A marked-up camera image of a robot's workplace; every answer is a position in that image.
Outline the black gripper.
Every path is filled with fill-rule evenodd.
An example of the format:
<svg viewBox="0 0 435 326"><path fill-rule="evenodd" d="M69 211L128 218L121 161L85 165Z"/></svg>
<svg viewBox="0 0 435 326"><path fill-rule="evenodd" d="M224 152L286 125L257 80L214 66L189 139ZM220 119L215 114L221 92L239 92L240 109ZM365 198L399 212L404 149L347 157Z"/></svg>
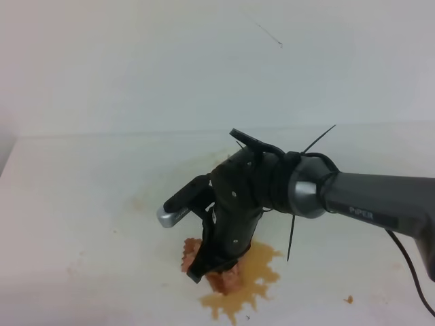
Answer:
<svg viewBox="0 0 435 326"><path fill-rule="evenodd" d="M292 213L289 183L292 153L240 149L210 173L215 224L207 243L195 239L186 274L199 283L210 272L231 270L250 248L264 209Z"/></svg>

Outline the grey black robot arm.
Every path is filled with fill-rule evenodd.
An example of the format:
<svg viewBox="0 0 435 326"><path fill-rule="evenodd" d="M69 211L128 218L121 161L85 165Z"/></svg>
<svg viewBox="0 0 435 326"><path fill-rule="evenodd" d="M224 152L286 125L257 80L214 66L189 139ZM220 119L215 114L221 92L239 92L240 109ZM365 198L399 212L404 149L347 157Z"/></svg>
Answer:
<svg viewBox="0 0 435 326"><path fill-rule="evenodd" d="M336 213L417 243L434 276L434 180L344 173L327 157L282 156L242 149L209 175L215 202L203 220L203 242L188 268L195 282L231 269L251 246L265 209L308 219Z"/></svg>

